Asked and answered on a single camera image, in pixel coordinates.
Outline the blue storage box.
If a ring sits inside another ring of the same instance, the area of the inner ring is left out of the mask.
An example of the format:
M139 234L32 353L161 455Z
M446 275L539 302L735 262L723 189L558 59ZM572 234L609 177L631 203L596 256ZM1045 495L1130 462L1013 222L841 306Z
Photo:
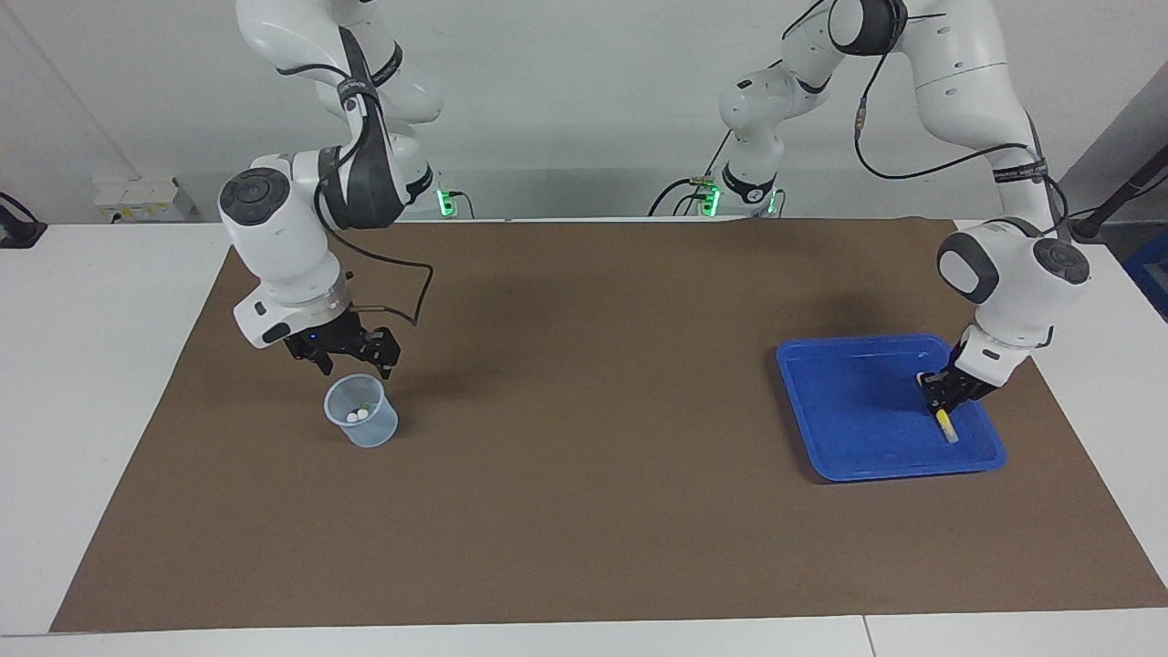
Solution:
M1122 270L1168 323L1168 224L1127 258Z

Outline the black tripod pole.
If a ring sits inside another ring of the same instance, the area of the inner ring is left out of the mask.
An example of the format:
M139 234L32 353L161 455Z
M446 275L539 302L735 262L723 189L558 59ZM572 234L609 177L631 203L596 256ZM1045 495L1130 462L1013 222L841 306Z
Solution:
M1161 184L1167 182L1168 144L1164 144L1147 162L1143 162L1142 167L1139 167L1134 175L1126 180L1126 184L1122 184L1101 203L1072 213L1068 219L1069 237L1082 243L1091 242L1099 235L1101 226L1113 217L1124 205L1157 191Z

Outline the blue plastic tray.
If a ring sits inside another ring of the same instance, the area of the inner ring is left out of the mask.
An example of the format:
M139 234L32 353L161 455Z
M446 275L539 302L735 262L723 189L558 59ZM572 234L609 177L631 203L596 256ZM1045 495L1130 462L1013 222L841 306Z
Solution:
M940 369L950 345L934 334L793 339L777 346L809 464L836 483L987 473L1008 454L988 412L952 412L955 441L927 412L916 376Z

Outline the white power strip box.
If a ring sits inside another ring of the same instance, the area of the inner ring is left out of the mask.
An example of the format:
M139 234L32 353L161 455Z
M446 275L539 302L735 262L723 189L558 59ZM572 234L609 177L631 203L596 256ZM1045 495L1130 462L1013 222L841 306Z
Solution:
M199 219L196 205L174 178L105 184L93 207L109 224L179 224Z

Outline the translucent plastic cup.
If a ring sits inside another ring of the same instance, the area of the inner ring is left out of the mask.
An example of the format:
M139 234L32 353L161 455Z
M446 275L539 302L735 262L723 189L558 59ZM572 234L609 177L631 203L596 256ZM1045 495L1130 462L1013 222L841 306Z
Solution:
M347 415L366 402L376 406L371 416L364 421L347 422ZM332 383L324 399L324 414L353 444L362 448L385 444L399 427L398 412L392 408L382 381L366 374L353 374Z

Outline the black stand base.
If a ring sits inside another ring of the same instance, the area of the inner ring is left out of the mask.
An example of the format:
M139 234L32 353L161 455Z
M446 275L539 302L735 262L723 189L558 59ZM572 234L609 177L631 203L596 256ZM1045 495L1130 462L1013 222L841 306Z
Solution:
M46 233L40 221L21 201L0 191L0 249L28 249Z

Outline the brown table mat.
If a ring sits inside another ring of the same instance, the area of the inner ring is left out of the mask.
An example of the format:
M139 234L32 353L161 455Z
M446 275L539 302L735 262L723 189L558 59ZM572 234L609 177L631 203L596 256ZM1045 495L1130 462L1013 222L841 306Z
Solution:
M993 473L830 484L790 339L969 307L937 220L394 224L434 265L397 325L396 436L255 350L229 251L53 631L943 614L1168 606L1034 364L985 407Z

